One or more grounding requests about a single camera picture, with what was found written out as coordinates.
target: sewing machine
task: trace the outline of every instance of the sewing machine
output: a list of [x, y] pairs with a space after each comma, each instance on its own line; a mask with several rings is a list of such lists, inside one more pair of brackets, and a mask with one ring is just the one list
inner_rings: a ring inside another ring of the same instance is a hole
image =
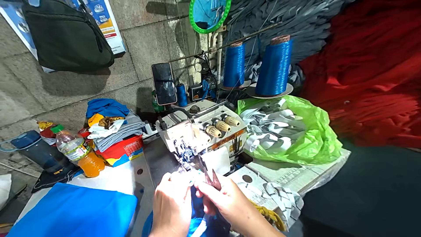
[[230, 163], [242, 151], [247, 132], [241, 118], [224, 104], [202, 100], [185, 108], [173, 107], [172, 113], [156, 122], [162, 140], [181, 165], [181, 172], [197, 169], [197, 154], [208, 169], [222, 175], [229, 172]]

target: table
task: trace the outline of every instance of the table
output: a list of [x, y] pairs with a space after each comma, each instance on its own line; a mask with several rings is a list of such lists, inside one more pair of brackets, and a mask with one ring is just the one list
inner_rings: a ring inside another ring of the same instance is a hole
[[[350, 154], [350, 152], [345, 149], [343, 149], [342, 153], [342, 157], [336, 162], [312, 167], [297, 166], [288, 163], [266, 163], [255, 160], [246, 165], [246, 167], [231, 174], [230, 178], [236, 183], [242, 182], [240, 178], [242, 172], [249, 172], [249, 174], [252, 175], [255, 174], [256, 170], [259, 170], [260, 173], [266, 174], [266, 176], [263, 176], [265, 180], [262, 177], [254, 179], [255, 181], [259, 181], [257, 184], [257, 187], [259, 188], [263, 182], [268, 182], [267, 180], [276, 182], [276, 179], [282, 175], [289, 175], [290, 179], [283, 177], [284, 180], [289, 180], [287, 183], [287, 185], [289, 185], [288, 187], [300, 194], [304, 194], [308, 190], [320, 185], [320, 181], [330, 180], [330, 178], [339, 171]], [[169, 152], [162, 139], [158, 136], [152, 137], [151, 141], [145, 141], [143, 156], [117, 167], [106, 166], [98, 177], [86, 178], [83, 175], [79, 175], [74, 177], [69, 183], [88, 188], [119, 191], [138, 197], [140, 202], [136, 207], [127, 234], [127, 236], [138, 237], [141, 236], [143, 224], [152, 211], [152, 200], [156, 186], [165, 173], [174, 172], [178, 168], [178, 162], [174, 159], [173, 154]], [[42, 189], [33, 194], [17, 221], [30, 211], [49, 190], [50, 189]], [[276, 208], [272, 203], [273, 201], [270, 202], [270, 200], [265, 200], [262, 202], [261, 200], [257, 200], [253, 194], [245, 194], [268, 209], [274, 210]]]

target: green round mirror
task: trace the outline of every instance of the green round mirror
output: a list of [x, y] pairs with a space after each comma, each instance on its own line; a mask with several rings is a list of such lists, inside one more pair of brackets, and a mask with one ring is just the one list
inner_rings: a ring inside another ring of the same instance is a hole
[[213, 32], [225, 21], [230, 7], [231, 0], [191, 0], [190, 24], [201, 34]]

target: smartphone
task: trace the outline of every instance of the smartphone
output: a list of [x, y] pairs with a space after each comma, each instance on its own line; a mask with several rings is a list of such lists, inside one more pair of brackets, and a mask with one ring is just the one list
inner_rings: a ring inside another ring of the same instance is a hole
[[176, 103], [176, 86], [170, 63], [152, 64], [151, 70], [158, 104], [169, 105]]

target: gray fabric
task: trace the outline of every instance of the gray fabric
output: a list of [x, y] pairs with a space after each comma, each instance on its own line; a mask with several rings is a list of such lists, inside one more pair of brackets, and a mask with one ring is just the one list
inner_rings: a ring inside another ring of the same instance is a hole
[[[255, 63], [254, 65], [251, 65], [251, 72], [248, 76], [249, 79], [251, 79], [252, 83], [257, 82], [259, 73], [260, 73], [260, 66], [261, 62]], [[306, 76], [303, 73], [303, 70], [300, 66], [297, 64], [290, 65], [289, 67], [289, 75], [288, 75], [288, 83], [291, 84], [294, 88], [301, 87], [304, 83], [304, 80], [306, 79]]]
[[291, 35], [291, 64], [295, 65], [322, 49], [330, 34], [330, 19], [345, 4], [353, 1], [355, 0], [232, 0], [227, 22], [229, 32], [224, 41], [227, 43], [282, 21], [280, 26], [261, 33], [256, 43], [256, 38], [246, 41], [246, 64], [253, 44], [254, 50], [246, 65], [245, 77], [251, 74], [251, 66], [261, 61], [270, 40], [280, 35]]
[[145, 123], [139, 118], [139, 116], [130, 111], [126, 116], [126, 121], [127, 124], [122, 125], [118, 132], [105, 138], [95, 138], [93, 142], [95, 143], [96, 150], [104, 152], [110, 146], [122, 141], [125, 137], [133, 134], [143, 134], [142, 127], [145, 126]]

